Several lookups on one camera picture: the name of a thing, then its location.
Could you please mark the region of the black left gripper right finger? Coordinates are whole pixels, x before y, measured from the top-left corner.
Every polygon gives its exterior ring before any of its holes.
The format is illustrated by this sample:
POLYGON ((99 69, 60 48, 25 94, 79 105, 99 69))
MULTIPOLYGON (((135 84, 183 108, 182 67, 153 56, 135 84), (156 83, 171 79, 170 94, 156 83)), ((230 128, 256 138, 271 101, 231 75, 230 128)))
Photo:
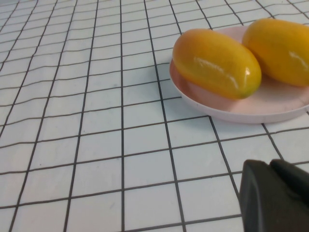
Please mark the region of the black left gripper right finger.
POLYGON ((280 159, 273 159, 270 166, 294 191, 309 190, 309 173, 280 159))

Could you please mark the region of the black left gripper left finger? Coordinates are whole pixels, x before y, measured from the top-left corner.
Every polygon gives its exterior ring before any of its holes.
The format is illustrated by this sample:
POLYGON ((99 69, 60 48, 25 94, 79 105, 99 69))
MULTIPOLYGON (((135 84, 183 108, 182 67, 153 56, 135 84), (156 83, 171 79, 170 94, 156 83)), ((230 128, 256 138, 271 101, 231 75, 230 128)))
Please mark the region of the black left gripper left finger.
POLYGON ((239 205, 246 232, 309 230, 309 191, 294 191, 263 161, 244 162, 239 205))

